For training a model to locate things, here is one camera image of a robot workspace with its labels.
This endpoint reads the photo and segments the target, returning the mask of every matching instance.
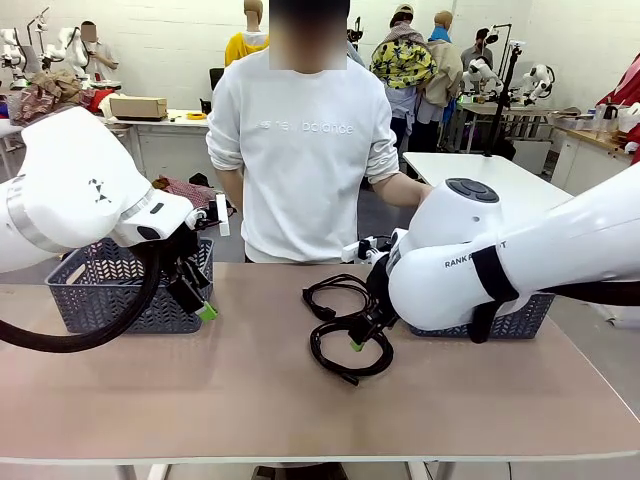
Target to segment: white table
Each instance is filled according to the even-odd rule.
[[[13,178],[11,167],[9,166],[9,156],[7,155],[7,144],[5,143],[6,137],[14,133],[20,133],[22,127],[16,127],[11,125],[11,121],[5,118],[0,118],[0,157],[2,158],[2,164],[4,165],[4,171],[7,174],[7,180]]]
[[[187,180],[197,172],[215,175],[207,152],[207,120],[188,120],[187,113],[197,110],[168,111],[168,118],[153,121],[118,120],[111,117],[107,125],[127,125],[128,137],[138,170],[149,180],[160,175]]]
[[[452,153],[405,153],[420,178],[431,185],[470,178],[493,188],[507,221],[538,216],[573,198],[568,193],[502,157]]]

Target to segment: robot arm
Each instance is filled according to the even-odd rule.
[[[396,315],[431,331],[469,325],[486,341],[498,308],[548,292],[609,305],[639,306],[640,167],[523,223],[505,224],[499,196],[468,179],[437,186],[408,231],[396,230],[389,253],[368,248],[368,286],[391,308],[358,319],[358,344]],[[345,249],[345,260],[356,256]]]
[[[25,56],[20,49],[18,31],[15,28],[5,28],[0,30],[0,38],[4,42],[2,49],[2,66],[10,68],[13,73],[13,87],[26,87],[23,66],[27,63]]]
[[[462,79],[465,82],[465,91],[473,90],[473,86],[470,85],[471,82],[480,82],[481,80],[485,80],[487,82],[489,80],[493,80],[495,82],[493,91],[498,95],[500,95],[504,89],[504,83],[502,83],[500,77],[491,70],[491,67],[489,67],[487,61],[483,57],[471,60],[469,63],[469,70],[464,72]]]
[[[525,105],[533,105],[539,98],[547,98],[556,78],[551,67],[536,65],[524,75],[523,93],[526,97]]]
[[[79,79],[88,78],[85,68],[89,64],[89,56],[82,43],[78,27],[60,29],[58,47],[52,44],[47,45],[43,68],[49,69],[52,63],[62,62],[65,59],[71,64]]]
[[[96,332],[87,338],[42,339],[0,321],[1,340],[50,352],[106,343],[146,308],[160,271],[168,276],[170,291],[173,285],[179,292],[174,298],[185,311],[210,314],[207,299],[198,293],[202,279],[189,260],[197,253],[195,229],[206,220],[206,211],[194,209],[186,198],[153,189],[120,142],[83,108],[48,117],[24,129],[22,136],[27,154],[19,175],[0,184],[0,272],[26,268],[110,236],[131,248],[153,278],[145,280],[148,289],[141,288],[146,298],[138,310],[127,310],[119,329],[112,329],[109,335],[114,336]],[[220,197],[217,213],[228,225],[226,202]]]

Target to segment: metal stand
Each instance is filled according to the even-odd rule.
[[[511,80],[513,79],[513,70],[518,62],[518,57],[522,54],[522,50],[520,47],[513,47],[513,51],[511,52],[511,60],[509,61],[509,70],[507,71],[507,78],[504,81],[504,89],[500,94],[500,100],[498,100],[498,109],[496,110],[496,114],[493,117],[493,123],[491,124],[491,132],[489,133],[489,139],[487,141],[487,147],[484,151],[485,157],[490,157],[493,154],[493,149],[496,145],[496,140],[498,137],[498,130],[500,129],[500,122],[502,121],[502,111],[504,107],[509,105],[509,86],[511,85]]]

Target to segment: floor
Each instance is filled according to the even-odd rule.
[[[4,181],[0,169],[0,183]],[[362,192],[359,202],[359,231],[361,236],[384,234],[394,227],[406,228],[412,211],[384,205],[372,192]],[[215,231],[208,235],[216,240],[217,261],[241,262],[244,252],[240,234],[240,218],[231,219],[232,235],[217,238]],[[46,276],[58,265],[57,260],[44,262],[36,267],[11,274],[0,274],[0,283],[43,283]],[[549,316],[564,330],[595,367],[611,383],[630,408],[640,415],[640,330],[618,330],[607,323],[588,305],[558,298]],[[435,474],[437,466],[429,465]],[[512,465],[514,480],[631,480],[639,477],[640,457],[614,460],[515,463]],[[254,465],[176,465],[172,467],[171,480],[248,480]],[[404,464],[360,463],[347,464],[345,469],[352,480],[406,480]],[[146,478],[149,467],[137,468],[139,478]],[[0,465],[2,480],[111,480],[115,479],[112,467],[49,467]],[[508,480],[509,470],[504,463],[461,464],[454,473],[455,480]]]

